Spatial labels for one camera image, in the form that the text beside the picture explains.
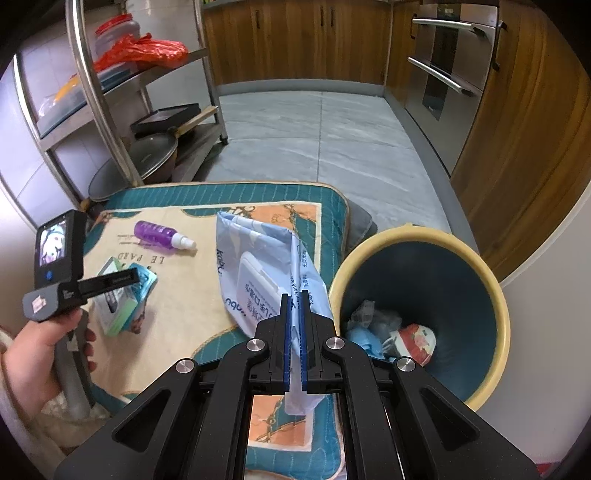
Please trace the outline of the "person's left hand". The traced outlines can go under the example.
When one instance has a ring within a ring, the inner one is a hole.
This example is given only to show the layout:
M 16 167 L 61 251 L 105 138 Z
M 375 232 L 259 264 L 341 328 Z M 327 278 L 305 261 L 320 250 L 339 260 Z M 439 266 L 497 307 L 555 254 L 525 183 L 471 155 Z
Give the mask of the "person's left hand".
M 2 368 L 13 405 L 27 425 L 61 392 L 53 373 L 55 345 L 79 325 L 84 310 L 37 323 L 29 321 L 2 356 Z

